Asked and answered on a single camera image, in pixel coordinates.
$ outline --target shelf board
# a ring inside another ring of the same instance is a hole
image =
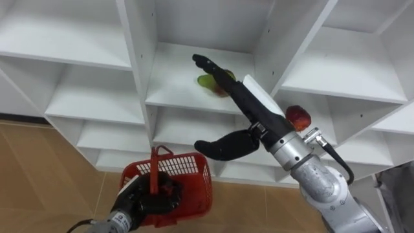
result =
[[[347,162],[347,164],[354,172],[356,181],[393,167],[392,165],[358,164],[354,162]],[[336,161],[328,161],[328,166],[337,169],[346,179],[348,179],[347,172]]]
[[[143,126],[86,121],[77,147],[151,153]]]
[[[150,155],[150,153],[101,150],[95,167],[104,172],[122,172],[132,162],[148,160]]]
[[[247,74],[254,75],[253,57],[250,54],[159,43],[146,103],[241,114],[230,97],[215,96],[197,83],[197,77],[205,72],[195,66],[191,58],[193,54],[207,56],[223,69],[231,70],[238,80]]]
[[[286,176],[286,174],[287,172],[285,172],[282,168],[252,165],[232,161],[226,163],[223,172],[220,174],[220,177],[276,183],[282,177]]]
[[[247,164],[255,165],[264,165],[264,166],[273,166],[280,167],[280,163],[273,157],[272,154],[266,151],[263,145],[260,145],[260,148],[244,157],[235,159],[234,162],[242,162]]]
[[[291,175],[283,178],[279,182],[280,183],[285,183],[285,184],[297,184],[297,185],[299,185],[299,182],[297,182],[295,179],[293,179],[293,177]]]
[[[81,65],[67,68],[45,114],[144,124],[131,72]]]
[[[321,28],[282,89],[404,103],[394,66],[377,35]]]
[[[286,111],[289,106],[300,105],[309,113],[312,123],[306,130],[299,133],[301,137],[304,137],[311,129],[318,127],[330,144],[337,145],[326,96],[280,90],[276,93],[275,99],[283,111]]]
[[[154,142],[193,145],[234,131],[234,116],[172,107],[158,109]]]
[[[345,162],[385,166],[393,165],[387,143],[381,132],[366,131],[341,146],[338,146],[335,150]],[[323,154],[323,159],[328,161],[334,160],[326,153]]]
[[[414,135],[414,103],[407,105],[375,124],[372,129]]]
[[[0,54],[131,69],[111,0],[16,0],[0,21]]]

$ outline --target apple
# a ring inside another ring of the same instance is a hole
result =
[[[312,123],[312,118],[304,108],[299,105],[293,105],[286,110],[286,119],[292,123],[297,132],[308,128]]]

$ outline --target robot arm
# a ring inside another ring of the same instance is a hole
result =
[[[197,141],[194,144],[196,150],[211,159],[230,161],[257,150],[261,142],[283,169],[290,171],[299,182],[304,198],[319,211],[329,232],[387,232],[351,195],[343,175],[324,166],[319,157],[312,154],[309,143],[315,140],[347,170],[348,183],[353,182],[351,169],[317,128],[301,138],[290,122],[270,111],[268,105],[263,105],[264,101],[259,101],[265,100],[260,97],[267,94],[258,85],[248,89],[204,56],[195,54],[193,60],[196,66],[213,75],[252,124],[247,130],[230,133],[215,142]]]

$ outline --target red plastic basket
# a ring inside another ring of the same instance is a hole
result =
[[[163,148],[168,153],[159,155]],[[169,176],[183,184],[182,199],[179,207],[167,215],[147,216],[141,226],[154,225],[165,227],[176,225],[177,221],[201,217],[212,207],[212,178],[206,158],[200,153],[174,155],[165,146],[152,148],[151,159],[133,162],[122,173],[120,188],[134,176],[150,174],[151,193],[158,193],[158,171],[167,172]]]

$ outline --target basket handle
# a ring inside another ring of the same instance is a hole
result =
[[[150,164],[150,174],[149,174],[149,191],[151,194],[158,194],[158,153],[160,148],[166,150],[167,154],[162,154],[162,156],[172,157],[174,153],[168,149],[166,146],[157,146],[157,148],[151,148],[151,164]]]

